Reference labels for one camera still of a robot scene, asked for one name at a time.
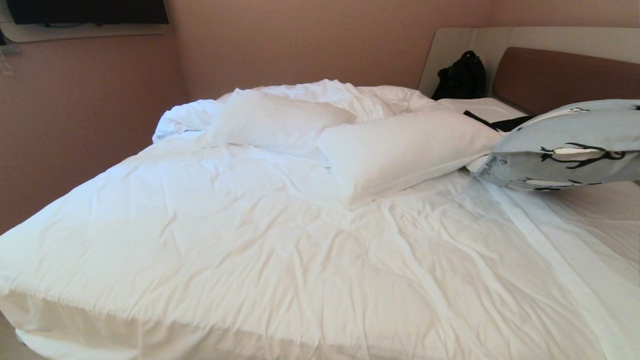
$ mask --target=white bed frame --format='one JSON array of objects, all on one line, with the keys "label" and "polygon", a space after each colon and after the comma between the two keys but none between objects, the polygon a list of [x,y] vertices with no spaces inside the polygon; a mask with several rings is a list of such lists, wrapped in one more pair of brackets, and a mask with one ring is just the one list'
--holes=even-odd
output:
[{"label": "white bed frame", "polygon": [[476,52],[487,73],[491,95],[493,77],[508,47],[553,50],[640,63],[640,28],[440,28],[436,32],[418,89],[430,96],[438,86],[438,71],[467,50]]}]

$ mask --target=television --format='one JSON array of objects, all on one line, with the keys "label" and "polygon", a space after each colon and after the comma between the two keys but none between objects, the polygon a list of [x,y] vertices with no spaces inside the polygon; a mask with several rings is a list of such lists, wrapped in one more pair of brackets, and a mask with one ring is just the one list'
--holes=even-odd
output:
[{"label": "television", "polygon": [[6,0],[16,24],[168,24],[163,0]]}]

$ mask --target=brown headboard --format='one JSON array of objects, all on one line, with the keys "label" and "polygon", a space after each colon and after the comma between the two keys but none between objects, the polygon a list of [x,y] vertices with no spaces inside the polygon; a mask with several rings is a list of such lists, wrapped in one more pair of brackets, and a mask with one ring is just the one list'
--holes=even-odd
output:
[{"label": "brown headboard", "polygon": [[640,64],[510,47],[493,94],[535,115],[574,102],[640,99]]}]

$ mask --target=bed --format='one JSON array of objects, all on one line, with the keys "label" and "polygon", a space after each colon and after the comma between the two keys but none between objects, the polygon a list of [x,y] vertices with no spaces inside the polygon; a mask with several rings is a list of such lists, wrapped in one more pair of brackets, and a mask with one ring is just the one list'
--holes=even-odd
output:
[{"label": "bed", "polygon": [[[365,120],[376,103],[524,114],[392,86],[266,89],[339,90]],[[154,145],[0,237],[0,309],[26,345],[94,360],[638,358],[635,184],[516,193],[462,169],[348,210],[322,164],[196,146],[216,106],[170,111]]]}]

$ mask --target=white pillow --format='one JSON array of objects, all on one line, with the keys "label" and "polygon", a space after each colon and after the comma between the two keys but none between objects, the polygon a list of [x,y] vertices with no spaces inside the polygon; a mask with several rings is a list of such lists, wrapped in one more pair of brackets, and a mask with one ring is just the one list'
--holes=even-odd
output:
[{"label": "white pillow", "polygon": [[488,154],[498,132],[447,110],[423,110],[324,131],[328,158],[348,208],[457,170]]},{"label": "white pillow", "polygon": [[236,90],[196,143],[203,147],[253,145],[323,161],[317,148],[322,131],[354,119],[351,112],[323,102]]}]

